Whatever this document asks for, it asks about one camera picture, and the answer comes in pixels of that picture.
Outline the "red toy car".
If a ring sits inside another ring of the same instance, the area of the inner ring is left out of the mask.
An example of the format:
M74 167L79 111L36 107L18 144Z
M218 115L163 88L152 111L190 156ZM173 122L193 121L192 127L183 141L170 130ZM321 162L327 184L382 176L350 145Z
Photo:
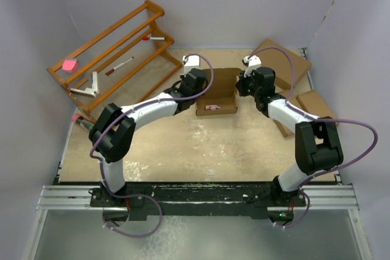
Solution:
M205 106L205 110L210 110L210 111L216 111L216 110L220 110L220 106L218 105L206 105Z

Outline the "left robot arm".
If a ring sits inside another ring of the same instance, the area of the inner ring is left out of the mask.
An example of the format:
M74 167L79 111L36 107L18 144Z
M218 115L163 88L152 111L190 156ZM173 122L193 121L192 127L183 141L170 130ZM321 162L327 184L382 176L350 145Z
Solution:
M122 159L130 150L133 134L151 122L189 109L210 89L213 81L214 71L208 78L205 71L191 69L182 77L178 88L172 86L155 98L124 108L115 104L104 108L90 130L89 139L90 156L99 160L106 202L119 206L125 201Z

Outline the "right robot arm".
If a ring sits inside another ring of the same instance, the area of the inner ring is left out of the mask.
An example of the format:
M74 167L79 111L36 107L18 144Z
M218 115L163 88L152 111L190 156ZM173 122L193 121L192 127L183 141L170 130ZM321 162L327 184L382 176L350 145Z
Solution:
M277 121L294 133L295 162L274 178L271 199L278 206L285 206L293 198L302 183L319 174L339 166L344 154L336 123L321 121L291 104L284 96L275 92L275 72L260 67L250 74L241 71L236 89L242 97L252 96L256 108L267 118Z

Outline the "large folded cardboard box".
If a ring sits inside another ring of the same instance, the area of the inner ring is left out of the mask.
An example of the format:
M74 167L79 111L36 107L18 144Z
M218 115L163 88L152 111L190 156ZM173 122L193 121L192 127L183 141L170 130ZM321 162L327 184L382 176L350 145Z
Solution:
M257 56L261 60L261 65L275 71L275 86L283 90L289 90L292 85L292 81L294 81L294 86L296 86L298 82L306 76L307 72L311 68L310 61L295 54L271 39L264 40L254 51L256 52L266 47L277 47L281 49L292 61L292 65L294 67L294 77L292 76L291 65L284 53L276 49L267 49L257 53Z

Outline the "medium folded cardboard box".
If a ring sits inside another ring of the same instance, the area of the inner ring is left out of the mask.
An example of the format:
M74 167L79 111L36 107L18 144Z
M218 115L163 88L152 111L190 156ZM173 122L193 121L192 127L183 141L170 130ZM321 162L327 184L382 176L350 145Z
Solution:
M279 92L279 94L281 96L283 96L283 99L287 97L289 91L288 90L284 90L284 91L281 91ZM295 95L292 95L289 100L288 100L294 107L302 110L302 107L300 106L297 98ZM294 112L294 123L293 123L293 119L291 118L291 115L293 113L292 110L288 110L288 108L286 106L283 106L282 107L284 110L281 112L280 110L277 110L277 118L276 120L274 120L274 123L275 125L277 126L278 130L280 131L280 133L282 134L282 136L284 138L287 138L291 135L294 134L294 131L295 131L295 123L296 123L296 119L295 119L295 116L297 116L298 114L296 112Z

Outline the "small folded cardboard box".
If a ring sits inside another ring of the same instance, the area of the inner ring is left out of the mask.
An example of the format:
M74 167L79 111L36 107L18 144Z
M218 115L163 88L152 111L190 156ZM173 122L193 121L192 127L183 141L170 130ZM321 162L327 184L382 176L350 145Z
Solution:
M316 90L300 94L296 97L296 99L302 109L309 114L319 116L320 118L336 118L336 115L331 111Z

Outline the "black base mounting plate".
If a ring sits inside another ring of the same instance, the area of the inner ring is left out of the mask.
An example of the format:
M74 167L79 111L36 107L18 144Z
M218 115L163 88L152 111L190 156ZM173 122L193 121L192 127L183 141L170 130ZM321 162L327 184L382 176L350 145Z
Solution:
M279 191L271 181L127 182L114 197L99 185L89 189L90 205L111 220L146 220L148 216L244 216L292 220L304 207L302 191Z

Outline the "red capped white marker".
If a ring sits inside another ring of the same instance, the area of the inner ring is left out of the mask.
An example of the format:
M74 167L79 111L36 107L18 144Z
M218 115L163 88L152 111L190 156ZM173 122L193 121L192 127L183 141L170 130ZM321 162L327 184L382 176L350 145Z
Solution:
M146 36L146 37L143 37L142 40L144 40L144 41L149 41L149 40L164 41L165 37L149 37L149 36Z

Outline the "brown capped white marker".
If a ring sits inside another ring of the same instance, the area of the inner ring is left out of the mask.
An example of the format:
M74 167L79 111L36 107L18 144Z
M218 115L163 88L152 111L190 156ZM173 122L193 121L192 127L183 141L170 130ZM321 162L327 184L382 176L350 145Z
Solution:
M106 76L109 76L111 74L113 74L117 69L119 69L120 67L126 65L128 62L132 61L134 59L134 56L131 56L130 58L128 58L127 60L121 62L120 64L114 66L112 69L108 70L105 75Z

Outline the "orange wooden rack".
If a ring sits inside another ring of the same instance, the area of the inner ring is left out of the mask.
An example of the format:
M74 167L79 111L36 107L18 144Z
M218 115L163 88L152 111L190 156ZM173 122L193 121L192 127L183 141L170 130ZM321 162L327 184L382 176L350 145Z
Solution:
M134 91L132 97L141 102L182 68L182 63L168 51L174 44L173 37L157 24L164 15L162 6L146 0L55 65L48 67L47 72L79 111L92 120L97 118L98 110L108 103L112 95L122 93L122 86L130 89L140 85L141 89ZM142 40L146 36L165 37L165 40ZM131 56L134 56L132 61L113 74L105 75ZM63 71L63 61L73 58L79 62L77 71ZM95 98L70 92L71 88L88 86L88 77L93 71L99 77L100 92Z

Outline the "pink capped green can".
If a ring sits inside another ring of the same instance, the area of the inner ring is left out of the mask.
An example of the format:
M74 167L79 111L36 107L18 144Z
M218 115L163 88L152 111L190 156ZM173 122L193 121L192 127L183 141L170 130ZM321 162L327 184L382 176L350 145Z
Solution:
M80 114L73 114L72 116L72 122L82 129L84 129L86 132L91 132L91 130L94 127L94 123L88 120L87 118L83 117Z

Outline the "pink eraser block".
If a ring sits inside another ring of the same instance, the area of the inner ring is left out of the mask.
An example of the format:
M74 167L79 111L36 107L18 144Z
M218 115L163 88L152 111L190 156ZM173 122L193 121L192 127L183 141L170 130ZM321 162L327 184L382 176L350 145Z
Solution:
M79 62L77 59L66 59L62 63L62 70L67 73L74 73L79 67Z

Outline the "aluminium frame rail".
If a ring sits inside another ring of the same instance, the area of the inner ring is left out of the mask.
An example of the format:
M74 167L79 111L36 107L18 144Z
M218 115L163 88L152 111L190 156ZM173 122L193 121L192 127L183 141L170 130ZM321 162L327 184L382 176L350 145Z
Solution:
M89 190L93 185L53 185L41 190L38 207L41 209L88 209ZM308 185L303 187L310 198L310 209L358 209L355 190L351 185Z

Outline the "white angled bracket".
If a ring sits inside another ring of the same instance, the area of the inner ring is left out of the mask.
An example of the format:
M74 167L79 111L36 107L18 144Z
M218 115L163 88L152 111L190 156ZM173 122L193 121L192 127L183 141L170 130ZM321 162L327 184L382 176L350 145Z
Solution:
M70 92L75 95L95 98L99 94L99 77L96 71L93 71L88 77L89 85L84 88L71 88Z

